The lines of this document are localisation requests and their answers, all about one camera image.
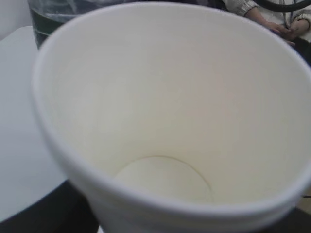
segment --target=table surface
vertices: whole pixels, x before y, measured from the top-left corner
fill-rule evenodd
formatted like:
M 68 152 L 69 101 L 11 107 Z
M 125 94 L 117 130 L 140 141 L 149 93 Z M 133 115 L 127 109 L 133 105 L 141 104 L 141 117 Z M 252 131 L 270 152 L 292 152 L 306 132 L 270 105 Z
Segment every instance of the table surface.
M 32 27 L 0 41 L 0 222 L 65 180 L 43 144 L 31 110 L 36 54 Z

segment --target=black surface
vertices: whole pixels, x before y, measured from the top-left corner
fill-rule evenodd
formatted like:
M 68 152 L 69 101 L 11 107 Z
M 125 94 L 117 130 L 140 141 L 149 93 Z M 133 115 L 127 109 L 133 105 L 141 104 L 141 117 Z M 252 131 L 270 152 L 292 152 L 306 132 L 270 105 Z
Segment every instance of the black surface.
M 69 182 L 0 223 L 0 233 L 96 233 L 98 223 L 86 199 Z
M 96 233 L 98 223 L 85 198 L 68 182 L 28 209 L 0 223 L 0 233 Z M 258 233 L 311 233 L 311 216 L 294 209 Z

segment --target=black cable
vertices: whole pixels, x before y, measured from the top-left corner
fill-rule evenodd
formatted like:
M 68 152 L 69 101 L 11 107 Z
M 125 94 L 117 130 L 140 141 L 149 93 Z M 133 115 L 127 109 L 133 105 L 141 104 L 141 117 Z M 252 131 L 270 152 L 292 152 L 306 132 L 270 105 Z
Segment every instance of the black cable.
M 254 0 L 259 6 L 275 12 L 291 12 L 297 11 L 311 5 L 311 0 L 304 0 L 290 5 L 281 5 L 270 2 L 268 0 Z

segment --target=dark clothing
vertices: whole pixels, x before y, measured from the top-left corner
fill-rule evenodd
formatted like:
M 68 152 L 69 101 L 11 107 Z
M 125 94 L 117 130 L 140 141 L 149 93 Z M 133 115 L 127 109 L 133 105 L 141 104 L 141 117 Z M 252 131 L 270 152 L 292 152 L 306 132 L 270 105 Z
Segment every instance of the dark clothing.
M 311 67 L 311 44 L 301 38 L 296 38 L 294 41 L 294 49 L 305 59 Z

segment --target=empty cup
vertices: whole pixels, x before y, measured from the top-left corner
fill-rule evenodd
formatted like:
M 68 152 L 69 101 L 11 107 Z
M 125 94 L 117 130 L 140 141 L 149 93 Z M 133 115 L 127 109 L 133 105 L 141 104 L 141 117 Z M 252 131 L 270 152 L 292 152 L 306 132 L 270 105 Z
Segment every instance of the empty cup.
M 245 18 L 135 3 L 57 30 L 33 96 L 53 157 L 105 232 L 245 232 L 310 184 L 310 77 Z

